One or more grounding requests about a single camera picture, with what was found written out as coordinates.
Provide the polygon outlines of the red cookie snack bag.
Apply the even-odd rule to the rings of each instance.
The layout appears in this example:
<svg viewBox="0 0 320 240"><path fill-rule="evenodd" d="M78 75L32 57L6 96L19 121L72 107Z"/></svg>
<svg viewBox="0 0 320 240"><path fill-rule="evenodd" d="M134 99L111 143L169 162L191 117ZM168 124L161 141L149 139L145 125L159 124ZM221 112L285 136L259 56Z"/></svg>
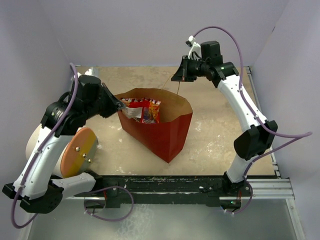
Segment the red cookie snack bag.
<svg viewBox="0 0 320 240"><path fill-rule="evenodd" d="M158 124L160 122L161 101L153 98L121 98L125 108L123 114L143 124Z"/></svg>

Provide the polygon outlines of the red paper bag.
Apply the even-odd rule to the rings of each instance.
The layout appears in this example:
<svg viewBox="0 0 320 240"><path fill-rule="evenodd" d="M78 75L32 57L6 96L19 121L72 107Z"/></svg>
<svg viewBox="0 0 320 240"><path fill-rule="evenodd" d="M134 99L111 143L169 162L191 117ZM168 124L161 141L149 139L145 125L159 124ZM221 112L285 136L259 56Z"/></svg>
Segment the red paper bag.
<svg viewBox="0 0 320 240"><path fill-rule="evenodd" d="M121 126L157 157L170 163L184 148L193 109L188 100L162 88L133 88L119 93L120 99L152 99L160 101L156 123L143 123L119 111Z"/></svg>

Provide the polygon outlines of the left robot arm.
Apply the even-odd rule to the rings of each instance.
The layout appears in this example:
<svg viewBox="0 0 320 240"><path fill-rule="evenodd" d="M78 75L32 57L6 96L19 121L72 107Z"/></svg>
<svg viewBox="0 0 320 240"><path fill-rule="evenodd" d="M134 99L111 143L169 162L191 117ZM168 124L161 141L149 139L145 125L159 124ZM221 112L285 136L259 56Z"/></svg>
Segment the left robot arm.
<svg viewBox="0 0 320 240"><path fill-rule="evenodd" d="M46 108L27 164L18 179L5 184L2 192L34 214L50 213L63 199L81 193L101 194L103 184L91 170L61 179L51 176L61 153L88 119L96 115L108 118L124 106L98 77L81 75L75 79L71 91Z"/></svg>

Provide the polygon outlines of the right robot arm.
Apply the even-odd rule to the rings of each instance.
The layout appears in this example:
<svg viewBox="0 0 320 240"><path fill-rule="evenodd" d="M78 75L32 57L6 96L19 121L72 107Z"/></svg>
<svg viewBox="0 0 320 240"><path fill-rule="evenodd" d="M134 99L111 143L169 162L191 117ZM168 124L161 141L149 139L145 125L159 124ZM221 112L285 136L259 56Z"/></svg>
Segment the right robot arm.
<svg viewBox="0 0 320 240"><path fill-rule="evenodd" d="M186 44L189 53L182 56L171 81L194 82L198 77L207 78L228 100L240 123L242 133L233 142L235 157L221 184L223 192L233 196L244 185L247 167L271 147L274 135L269 131L277 131L278 125L274 120L269 121L251 99L243 100L248 93L240 83L239 72L232 62L223 62L217 41L198 44L187 40Z"/></svg>

